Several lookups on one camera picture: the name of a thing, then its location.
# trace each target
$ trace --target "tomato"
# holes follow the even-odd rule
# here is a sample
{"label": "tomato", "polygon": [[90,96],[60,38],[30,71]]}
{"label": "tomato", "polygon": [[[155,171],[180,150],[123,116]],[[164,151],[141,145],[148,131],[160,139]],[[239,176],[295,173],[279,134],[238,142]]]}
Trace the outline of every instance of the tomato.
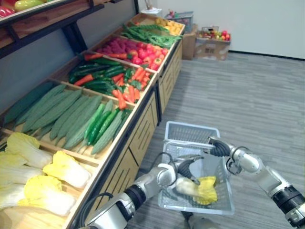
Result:
{"label": "tomato", "polygon": [[149,55],[149,58],[153,61],[154,59],[156,59],[156,55],[154,53]]}
{"label": "tomato", "polygon": [[147,44],[146,45],[146,50],[152,50],[153,51],[153,45],[152,44]]}
{"label": "tomato", "polygon": [[143,61],[139,57],[133,56],[132,63],[140,65],[143,63]]}
{"label": "tomato", "polygon": [[168,49],[164,48],[164,49],[161,50],[161,52],[162,52],[162,54],[163,54],[164,56],[166,56],[167,53],[168,53]]}
{"label": "tomato", "polygon": [[144,60],[144,58],[147,56],[147,52],[144,49],[140,49],[138,54],[142,60]]}
{"label": "tomato", "polygon": [[164,56],[163,54],[161,54],[161,55],[159,56],[159,58],[160,58],[161,60],[164,60],[165,56]]}
{"label": "tomato", "polygon": [[162,52],[160,50],[157,50],[154,54],[156,55],[156,57],[159,57],[162,54]]}
{"label": "tomato", "polygon": [[152,49],[147,49],[146,52],[147,52],[147,55],[150,55],[150,54],[153,53],[153,50]]}

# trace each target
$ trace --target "gray carpet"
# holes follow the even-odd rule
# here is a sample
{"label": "gray carpet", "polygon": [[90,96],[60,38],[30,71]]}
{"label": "gray carpet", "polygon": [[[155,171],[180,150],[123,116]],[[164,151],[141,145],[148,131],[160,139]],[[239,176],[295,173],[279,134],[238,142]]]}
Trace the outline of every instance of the gray carpet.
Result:
{"label": "gray carpet", "polygon": [[[224,62],[183,61],[182,70],[141,168],[163,148],[167,121],[216,127],[247,146],[304,193],[305,65],[301,61],[230,53]],[[205,215],[223,229],[288,229],[283,213],[243,176],[230,178],[235,214]],[[135,229],[186,229],[181,213],[147,201],[129,223]]]}

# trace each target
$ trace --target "box of fruit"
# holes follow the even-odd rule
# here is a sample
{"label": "box of fruit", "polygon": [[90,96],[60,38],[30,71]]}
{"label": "box of fruit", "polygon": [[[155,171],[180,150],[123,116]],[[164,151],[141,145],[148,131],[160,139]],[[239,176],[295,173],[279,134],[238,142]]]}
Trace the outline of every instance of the box of fruit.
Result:
{"label": "box of fruit", "polygon": [[203,27],[197,33],[195,58],[224,61],[230,48],[231,34],[218,31],[218,27]]}

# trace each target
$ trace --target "shopping basket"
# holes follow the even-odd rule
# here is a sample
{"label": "shopping basket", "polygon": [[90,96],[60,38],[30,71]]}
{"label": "shopping basket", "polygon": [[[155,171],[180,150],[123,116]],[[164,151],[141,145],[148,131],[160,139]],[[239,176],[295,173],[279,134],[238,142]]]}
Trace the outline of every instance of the shopping basket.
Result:
{"label": "shopping basket", "polygon": [[[188,154],[203,155],[203,160],[197,160],[190,165],[190,171],[195,177],[216,176],[217,202],[206,206],[200,205],[194,202],[192,197],[177,193],[175,188],[169,187],[162,190],[158,196],[160,207],[204,214],[232,215],[234,213],[226,160],[224,157],[216,157],[204,152],[213,147],[208,144],[209,136],[220,137],[219,131],[206,126],[167,122],[163,151],[172,155],[173,158]],[[162,161],[168,163],[167,155],[163,155]]]}

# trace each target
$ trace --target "cucumber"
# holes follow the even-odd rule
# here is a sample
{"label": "cucumber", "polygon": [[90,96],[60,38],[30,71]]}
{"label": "cucumber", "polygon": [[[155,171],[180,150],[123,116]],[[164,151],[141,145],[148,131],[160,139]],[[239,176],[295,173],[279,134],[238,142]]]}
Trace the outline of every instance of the cucumber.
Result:
{"label": "cucumber", "polygon": [[103,110],[103,113],[105,113],[107,111],[112,111],[112,108],[113,108],[113,101],[109,100],[105,105],[105,109]]}
{"label": "cucumber", "polygon": [[53,86],[53,83],[47,82],[31,90],[8,110],[4,116],[4,124],[15,120],[20,114],[22,114],[22,112],[46,94]]}
{"label": "cucumber", "polygon": [[115,130],[118,128],[120,123],[122,122],[122,111],[120,111],[104,134],[100,137],[97,143],[94,145],[91,154],[97,154],[98,152],[102,151],[107,144],[113,139],[113,135]]}
{"label": "cucumber", "polygon": [[38,107],[41,107],[43,104],[45,104],[50,98],[57,95],[58,93],[62,92],[65,89],[66,85],[59,84],[58,86],[52,88],[49,90],[41,99],[38,100],[24,115],[22,115],[20,118],[16,120],[15,126],[20,125],[21,123],[24,123],[27,118],[31,115],[33,111],[35,111]]}
{"label": "cucumber", "polygon": [[95,142],[95,139],[99,133],[99,130],[101,129],[103,123],[106,121],[106,119],[108,118],[108,116],[110,114],[111,114],[111,111],[107,111],[101,115],[101,117],[99,118],[99,120],[97,121],[97,123],[95,124],[94,128],[92,129],[92,131],[90,132],[90,134],[88,136],[88,142],[87,142],[88,146],[91,145],[93,142]]}
{"label": "cucumber", "polygon": [[119,131],[122,129],[123,125],[125,124],[125,122],[126,122],[127,118],[129,117],[131,112],[132,111],[128,110],[128,109],[124,110],[124,114],[122,114],[122,121],[121,121],[120,125],[118,126],[118,128],[115,130],[113,138],[115,138],[118,135]]}
{"label": "cucumber", "polygon": [[65,91],[57,94],[56,96],[50,98],[45,104],[42,104],[37,109],[33,110],[22,127],[22,132],[27,132],[32,130],[33,124],[41,117],[43,117],[49,110],[59,104],[63,99],[68,97],[72,91]]}
{"label": "cucumber", "polygon": [[81,96],[81,90],[72,92],[68,97],[60,101],[56,106],[50,109],[44,116],[38,119],[32,126],[32,129],[38,129],[58,119],[72,104]]}
{"label": "cucumber", "polygon": [[88,120],[85,124],[82,125],[81,128],[79,128],[73,136],[71,136],[64,144],[64,149],[71,149],[75,146],[77,146],[84,138],[84,133],[86,129],[88,128],[90,120]]}
{"label": "cucumber", "polygon": [[66,110],[54,123],[54,126],[52,127],[51,133],[50,133],[50,140],[53,141],[59,130],[61,129],[62,125],[68,120],[68,118],[73,114],[73,112],[80,107],[83,103],[86,103],[86,101],[89,98],[87,96],[81,96],[76,102],[68,109]]}
{"label": "cucumber", "polygon": [[66,141],[71,138],[94,114],[98,106],[101,104],[102,96],[98,95],[93,98],[92,102],[84,109],[76,119],[74,125],[68,130],[66,134]]}
{"label": "cucumber", "polygon": [[116,117],[116,115],[119,112],[119,108],[116,108],[114,111],[111,112],[111,114],[107,117],[107,119],[105,120],[105,122],[103,123],[103,125],[101,126],[94,142],[93,145],[96,144],[96,142],[100,139],[100,137],[104,134],[104,132],[107,130],[107,128],[110,126],[111,122],[114,120],[114,118]]}
{"label": "cucumber", "polygon": [[92,102],[93,98],[89,98],[86,102],[81,104],[69,117],[68,119],[61,125],[58,134],[57,134],[57,140],[55,145],[58,144],[58,142],[66,136],[68,130],[75,124],[77,117],[80,115],[80,113],[86,109],[87,106],[89,106]]}

